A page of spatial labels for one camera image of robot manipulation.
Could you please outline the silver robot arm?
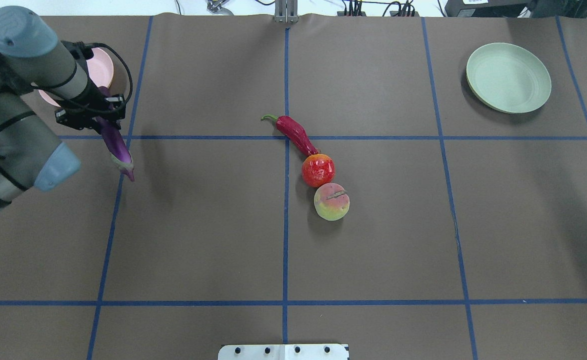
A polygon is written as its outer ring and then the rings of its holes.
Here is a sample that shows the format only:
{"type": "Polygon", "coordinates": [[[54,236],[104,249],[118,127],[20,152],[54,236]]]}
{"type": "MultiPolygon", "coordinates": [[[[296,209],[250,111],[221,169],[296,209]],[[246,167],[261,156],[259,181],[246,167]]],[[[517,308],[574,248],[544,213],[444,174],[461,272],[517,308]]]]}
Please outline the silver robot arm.
{"type": "Polygon", "coordinates": [[[0,7],[0,211],[31,188],[47,192],[77,173],[79,158],[26,104],[35,88],[67,114],[113,107],[45,21],[22,6],[0,7]]]}

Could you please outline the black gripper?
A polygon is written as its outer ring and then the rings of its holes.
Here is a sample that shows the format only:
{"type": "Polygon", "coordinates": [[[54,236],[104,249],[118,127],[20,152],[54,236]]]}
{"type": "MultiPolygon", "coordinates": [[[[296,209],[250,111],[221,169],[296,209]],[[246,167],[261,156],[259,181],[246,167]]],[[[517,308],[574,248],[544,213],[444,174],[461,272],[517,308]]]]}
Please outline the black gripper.
{"type": "Polygon", "coordinates": [[[76,130],[91,129],[101,132],[104,120],[101,112],[109,111],[110,103],[106,101],[109,91],[104,92],[94,82],[88,82],[81,93],[73,98],[73,128],[76,130]]]}

